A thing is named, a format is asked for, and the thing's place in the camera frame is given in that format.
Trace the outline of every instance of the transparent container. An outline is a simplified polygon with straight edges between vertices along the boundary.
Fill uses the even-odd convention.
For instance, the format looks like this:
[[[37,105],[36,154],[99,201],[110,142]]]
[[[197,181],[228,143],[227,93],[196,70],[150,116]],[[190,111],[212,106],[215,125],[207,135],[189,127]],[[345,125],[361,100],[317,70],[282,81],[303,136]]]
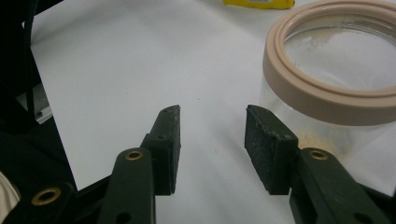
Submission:
[[[261,105],[298,136],[300,148],[321,148],[346,161],[396,128],[395,11],[378,1],[322,1],[274,25]]]

